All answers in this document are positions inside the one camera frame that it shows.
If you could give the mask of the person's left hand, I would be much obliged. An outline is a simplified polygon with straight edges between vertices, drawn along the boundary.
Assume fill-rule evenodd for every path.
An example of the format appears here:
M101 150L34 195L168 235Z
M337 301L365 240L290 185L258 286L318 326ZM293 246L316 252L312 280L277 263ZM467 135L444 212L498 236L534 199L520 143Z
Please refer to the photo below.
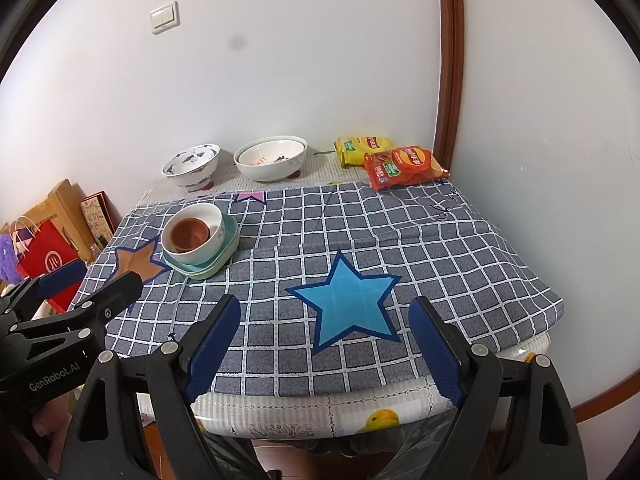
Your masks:
M70 393L68 392L48 402L32 419L32 429L49 443L49 451L45 456L41 456L32 442L22 434L17 431L13 431L13 434L33 464L38 465L44 460L49 469L58 474L71 421Z

